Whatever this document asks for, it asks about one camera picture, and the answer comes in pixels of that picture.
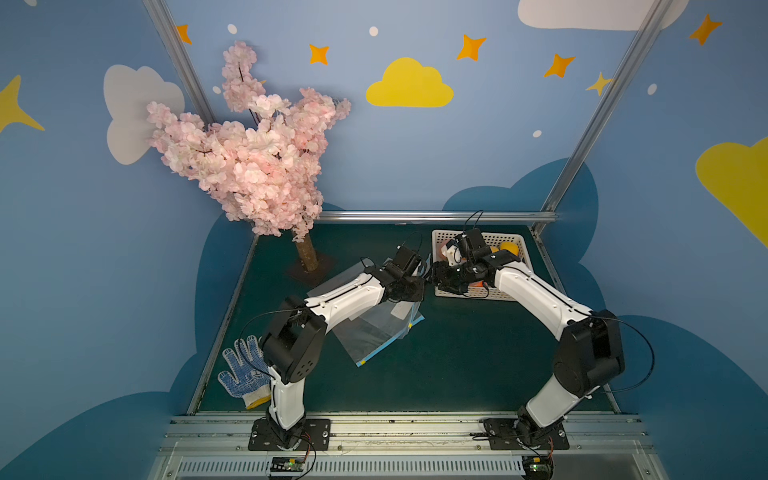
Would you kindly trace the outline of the clear zip-top bag blue zipper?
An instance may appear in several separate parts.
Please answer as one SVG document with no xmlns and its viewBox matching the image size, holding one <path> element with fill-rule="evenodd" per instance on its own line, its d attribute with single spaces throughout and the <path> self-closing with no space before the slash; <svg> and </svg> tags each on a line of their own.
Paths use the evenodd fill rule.
<svg viewBox="0 0 768 480">
<path fill-rule="evenodd" d="M 353 363 L 362 367 L 424 320 L 420 307 L 420 302 L 395 300 L 384 293 L 378 304 L 341 321 L 332 333 Z"/>
</svg>

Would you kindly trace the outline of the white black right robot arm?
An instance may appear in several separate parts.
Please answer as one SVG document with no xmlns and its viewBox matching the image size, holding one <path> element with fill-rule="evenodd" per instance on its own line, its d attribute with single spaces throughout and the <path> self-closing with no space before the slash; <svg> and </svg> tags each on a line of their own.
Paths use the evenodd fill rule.
<svg viewBox="0 0 768 480">
<path fill-rule="evenodd" d="M 561 427 L 565 415 L 584 398 L 625 371 L 618 319 L 594 311 L 541 279 L 514 253 L 493 250 L 473 228 L 440 247 L 431 279 L 455 295 L 481 282 L 512 297 L 533 314 L 558 341 L 552 376 L 518 411 L 515 432 L 528 444 Z"/>
</svg>

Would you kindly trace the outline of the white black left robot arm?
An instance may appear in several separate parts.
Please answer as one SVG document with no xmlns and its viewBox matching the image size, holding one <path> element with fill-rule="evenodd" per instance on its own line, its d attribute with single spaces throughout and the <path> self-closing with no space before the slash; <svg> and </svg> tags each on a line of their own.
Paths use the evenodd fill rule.
<svg viewBox="0 0 768 480">
<path fill-rule="evenodd" d="M 350 281 L 305 299 L 288 297 L 260 340 L 271 377 L 268 420 L 281 434 L 298 436 L 306 418 L 305 378 L 316 368 L 327 333 L 388 301 L 424 298 L 421 256 L 400 246 L 381 266 L 364 265 Z"/>
</svg>

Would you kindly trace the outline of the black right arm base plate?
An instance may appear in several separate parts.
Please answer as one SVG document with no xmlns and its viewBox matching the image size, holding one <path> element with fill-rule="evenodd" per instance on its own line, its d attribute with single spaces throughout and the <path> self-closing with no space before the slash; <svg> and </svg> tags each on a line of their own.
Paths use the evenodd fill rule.
<svg viewBox="0 0 768 480">
<path fill-rule="evenodd" d="M 485 418 L 481 422 L 483 436 L 492 450 L 569 450 L 570 443 L 560 419 L 547 427 L 533 420 L 512 417 Z"/>
</svg>

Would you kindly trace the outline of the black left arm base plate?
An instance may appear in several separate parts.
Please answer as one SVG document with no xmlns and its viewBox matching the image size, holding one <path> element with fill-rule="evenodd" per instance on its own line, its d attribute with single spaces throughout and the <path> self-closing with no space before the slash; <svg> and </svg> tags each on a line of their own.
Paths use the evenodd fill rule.
<svg viewBox="0 0 768 480">
<path fill-rule="evenodd" d="M 253 423 L 247 448 L 249 451 L 327 451 L 331 425 L 330 419 L 309 418 L 284 430 L 270 416 L 266 416 Z"/>
</svg>

